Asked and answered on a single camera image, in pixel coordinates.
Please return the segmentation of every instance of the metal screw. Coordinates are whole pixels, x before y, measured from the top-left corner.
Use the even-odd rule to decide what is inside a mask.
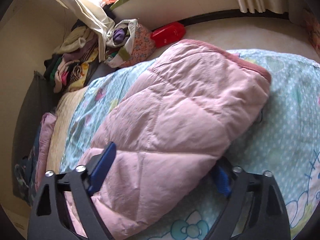
[[[79,165],[76,167],[76,172],[83,172],[85,171],[86,167],[84,165]]]
[[[267,176],[267,177],[269,177],[269,178],[271,178],[271,177],[273,176],[273,174],[272,174],[271,171],[265,171],[265,172],[263,173],[263,175],[264,175],[264,176]]]
[[[241,173],[243,171],[240,166],[233,166],[232,170],[236,173]]]
[[[54,174],[53,171],[47,171],[47,172],[45,173],[45,176],[46,176],[46,177],[51,177],[53,174]]]

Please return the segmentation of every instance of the red plastic container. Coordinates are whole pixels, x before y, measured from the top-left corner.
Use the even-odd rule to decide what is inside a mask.
[[[156,29],[151,34],[151,39],[156,42],[156,47],[168,45],[175,41],[179,41],[186,34],[184,25],[178,22],[170,23],[159,29]]]

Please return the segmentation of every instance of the pink quilted blanket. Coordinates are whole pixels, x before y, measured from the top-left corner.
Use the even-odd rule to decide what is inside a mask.
[[[92,197],[116,240],[169,212],[245,132],[268,99],[270,74],[210,44],[183,40],[167,49],[105,118],[79,164],[104,146],[116,159]],[[67,196],[76,232],[85,236]]]

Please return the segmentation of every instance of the black floor trim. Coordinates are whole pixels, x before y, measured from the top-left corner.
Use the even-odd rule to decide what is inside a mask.
[[[233,9],[233,10],[225,10],[225,11],[217,11],[212,13],[201,14],[197,16],[193,16],[190,18],[186,18],[180,20],[179,22],[185,26],[207,22],[212,20],[219,20],[219,19],[226,19],[226,18],[235,18],[235,17],[268,17],[268,18],[279,18],[289,20],[289,13],[285,12],[284,14],[278,14],[266,10],[263,13],[255,12],[255,13],[242,13],[240,9]]]

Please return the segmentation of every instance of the bed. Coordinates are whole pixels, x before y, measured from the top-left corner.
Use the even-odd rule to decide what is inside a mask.
[[[258,119],[225,156],[247,172],[274,173],[286,203],[291,237],[299,239],[320,201],[320,64],[298,55],[258,49],[229,52],[263,66],[273,81]],[[66,93],[56,110],[46,170],[62,173],[74,169],[105,117],[156,60],[118,70],[86,88]],[[174,209],[130,239],[203,240],[224,204],[208,175]],[[186,230],[189,225],[196,227]],[[243,226],[240,220],[234,234]]]

